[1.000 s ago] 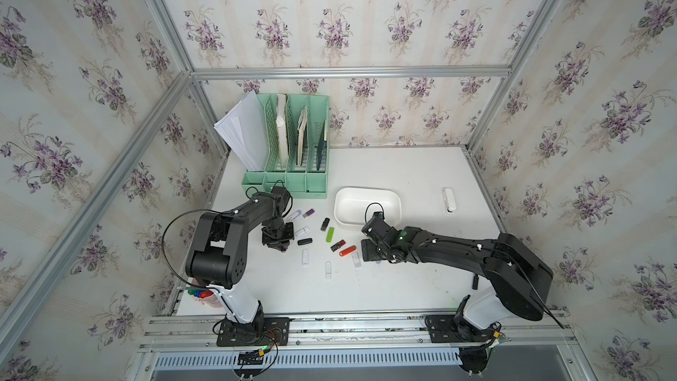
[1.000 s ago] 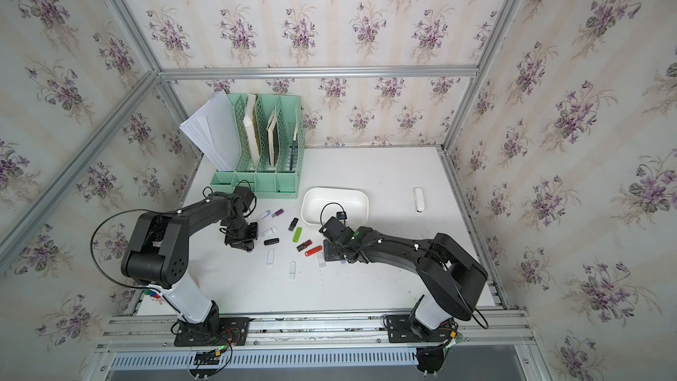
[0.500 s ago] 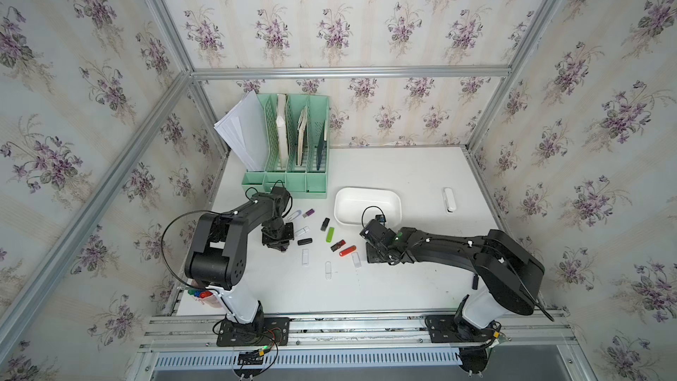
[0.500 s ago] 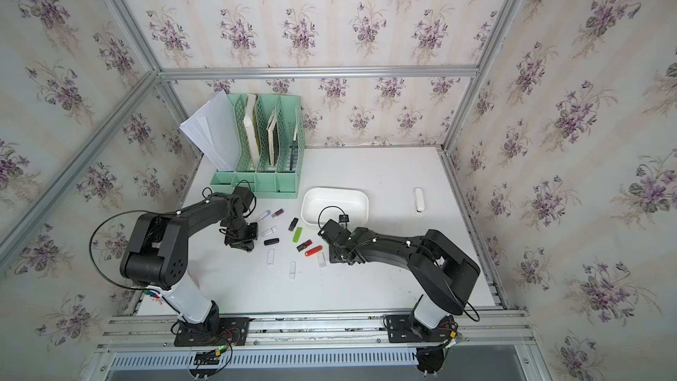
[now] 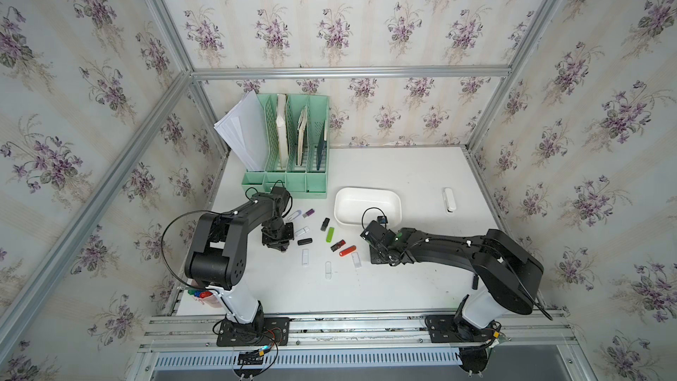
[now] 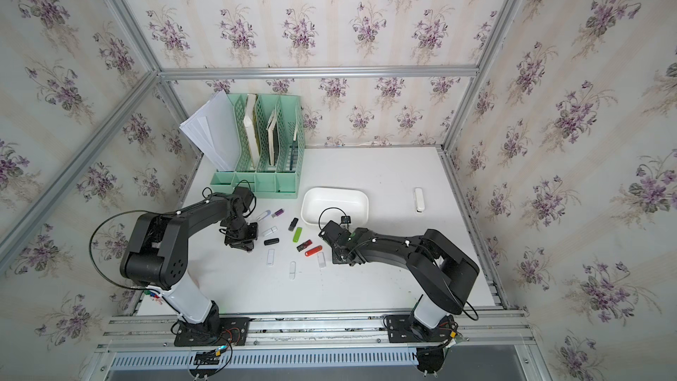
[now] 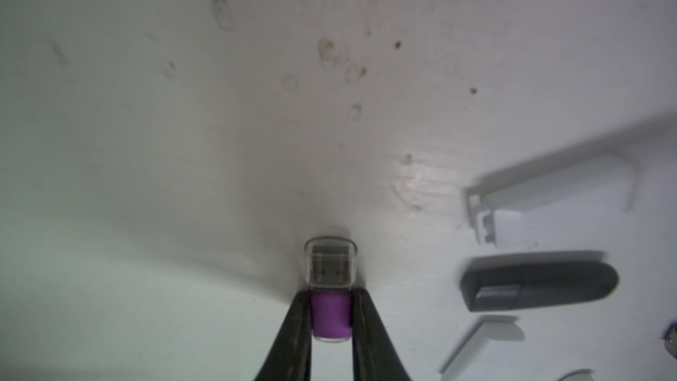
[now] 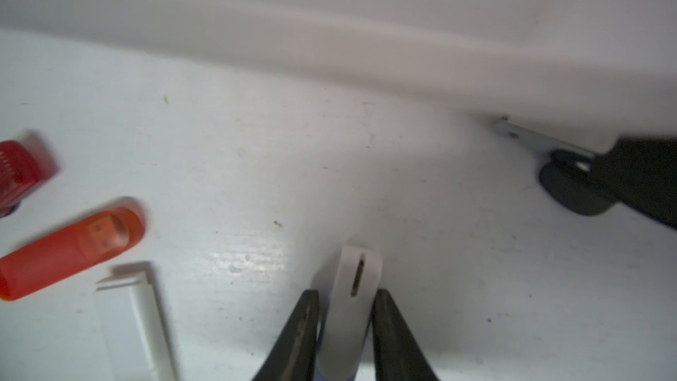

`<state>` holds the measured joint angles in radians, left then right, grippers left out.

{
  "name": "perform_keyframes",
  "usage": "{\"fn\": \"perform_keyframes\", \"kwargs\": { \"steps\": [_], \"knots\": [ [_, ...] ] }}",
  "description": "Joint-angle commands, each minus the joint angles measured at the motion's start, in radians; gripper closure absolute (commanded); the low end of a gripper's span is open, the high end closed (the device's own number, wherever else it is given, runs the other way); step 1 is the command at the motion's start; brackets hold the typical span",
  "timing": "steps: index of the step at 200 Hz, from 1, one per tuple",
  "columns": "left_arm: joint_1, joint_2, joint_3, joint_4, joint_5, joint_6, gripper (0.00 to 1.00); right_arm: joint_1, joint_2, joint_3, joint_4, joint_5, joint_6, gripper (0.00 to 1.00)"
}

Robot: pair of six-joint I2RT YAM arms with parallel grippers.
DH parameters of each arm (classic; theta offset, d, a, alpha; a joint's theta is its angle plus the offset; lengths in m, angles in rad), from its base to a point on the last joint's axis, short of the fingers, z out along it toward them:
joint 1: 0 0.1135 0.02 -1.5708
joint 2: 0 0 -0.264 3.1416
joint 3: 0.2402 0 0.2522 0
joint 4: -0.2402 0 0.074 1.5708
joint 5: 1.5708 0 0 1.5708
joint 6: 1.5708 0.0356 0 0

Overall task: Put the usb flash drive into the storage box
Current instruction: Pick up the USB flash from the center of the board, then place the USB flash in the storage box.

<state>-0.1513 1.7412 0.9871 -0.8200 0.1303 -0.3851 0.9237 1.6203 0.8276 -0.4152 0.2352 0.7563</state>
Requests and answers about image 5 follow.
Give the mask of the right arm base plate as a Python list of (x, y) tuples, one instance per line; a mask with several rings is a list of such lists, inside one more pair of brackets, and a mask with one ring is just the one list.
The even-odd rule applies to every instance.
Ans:
[(495, 320), (485, 328), (477, 328), (455, 314), (428, 315), (424, 323), (433, 343), (485, 343), (495, 339), (502, 329)]

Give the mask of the white silver usb drive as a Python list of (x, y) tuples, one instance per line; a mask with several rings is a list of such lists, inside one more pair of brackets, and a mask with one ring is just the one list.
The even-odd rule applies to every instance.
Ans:
[(305, 234), (307, 234), (310, 231), (308, 227), (302, 227), (300, 229), (297, 229), (296, 232), (294, 232), (295, 237), (301, 237)]

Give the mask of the white green-band usb drive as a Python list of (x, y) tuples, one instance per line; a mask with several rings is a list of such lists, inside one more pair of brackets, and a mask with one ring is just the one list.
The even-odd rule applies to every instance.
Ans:
[(333, 267), (331, 266), (330, 261), (327, 261), (324, 265), (324, 276), (326, 280), (331, 280), (331, 278), (333, 278)]

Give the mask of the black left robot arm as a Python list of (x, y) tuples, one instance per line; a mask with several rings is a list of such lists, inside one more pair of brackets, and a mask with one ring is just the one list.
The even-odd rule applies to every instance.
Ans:
[(290, 192), (276, 186), (270, 192), (253, 194), (231, 211), (205, 212), (197, 221), (184, 274), (198, 288), (216, 296), (235, 324), (255, 330), (263, 324), (263, 305), (242, 284), (249, 235), (259, 228), (262, 245), (286, 252), (294, 240), (294, 224), (285, 221), (292, 202)]

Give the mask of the white clear usb drive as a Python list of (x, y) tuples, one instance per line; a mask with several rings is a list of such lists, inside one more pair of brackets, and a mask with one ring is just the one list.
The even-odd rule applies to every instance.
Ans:
[(355, 268), (361, 268), (362, 264), (361, 264), (361, 258), (359, 256), (359, 254), (357, 252), (353, 252), (351, 254), (351, 256), (352, 256), (352, 261), (354, 263), (354, 267)]

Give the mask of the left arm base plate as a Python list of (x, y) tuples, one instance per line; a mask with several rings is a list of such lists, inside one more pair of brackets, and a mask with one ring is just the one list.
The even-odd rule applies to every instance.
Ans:
[(213, 333), (218, 347), (286, 346), (290, 322), (287, 317), (265, 317), (243, 325), (222, 319), (213, 326)]

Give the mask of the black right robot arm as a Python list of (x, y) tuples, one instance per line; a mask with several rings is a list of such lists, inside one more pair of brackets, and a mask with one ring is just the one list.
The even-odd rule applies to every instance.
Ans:
[(443, 236), (413, 228), (393, 232), (374, 220), (361, 238), (389, 266), (431, 263), (477, 275), (483, 289), (459, 307), (462, 323), (477, 330), (505, 313), (530, 315), (539, 307), (543, 265), (499, 229), (479, 236)]

